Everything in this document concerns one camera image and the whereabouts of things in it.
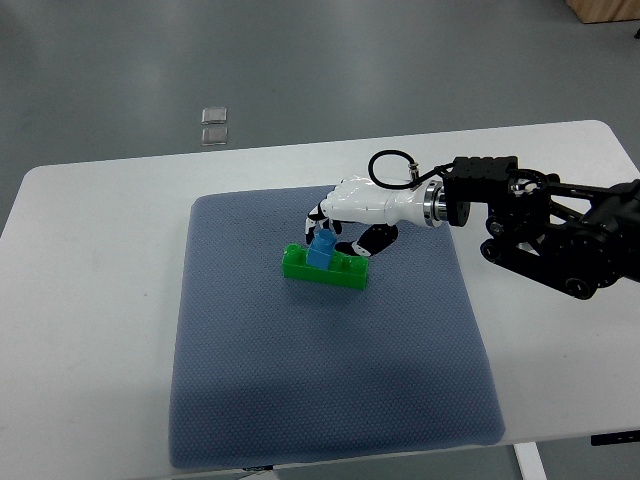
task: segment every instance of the gray fabric mat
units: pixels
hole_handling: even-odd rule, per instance
[[[504,433],[451,235],[399,225],[365,291],[282,276],[330,190],[211,195],[191,212],[170,411],[177,468],[488,445]],[[365,227],[347,225],[341,239]]]

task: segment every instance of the robotic hand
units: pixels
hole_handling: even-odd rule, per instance
[[[369,257],[380,253],[398,238],[400,220],[421,227],[437,227],[442,222],[436,212],[426,211],[425,198],[436,198],[442,187],[434,180],[411,190],[388,190],[371,179],[359,176],[346,178],[336,186],[307,216],[307,243],[313,240],[315,228],[332,228],[342,232],[341,222],[357,222],[371,227],[355,242],[339,242],[336,250],[348,255]]]
[[[373,166],[384,155],[407,159],[411,181],[378,179]],[[397,150],[374,155],[369,177],[343,180],[311,211],[307,243],[318,226],[339,234],[340,222],[364,223],[371,227],[359,240],[336,250],[375,255],[396,240],[400,220],[463,227],[470,203],[479,202],[488,206],[492,236],[480,252],[491,263],[583,300],[621,277],[640,281],[640,180],[611,188],[564,184],[556,174],[519,169],[516,157],[457,157],[419,176],[415,161]],[[591,208],[582,214],[552,196],[585,199]]]

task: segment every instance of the gray floor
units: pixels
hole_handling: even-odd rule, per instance
[[[598,119],[638,164],[639,27],[562,0],[0,1],[0,228],[29,169],[202,151],[211,105],[218,149]],[[637,444],[540,451],[549,479],[640,476]],[[519,474],[492,448],[283,477]]]

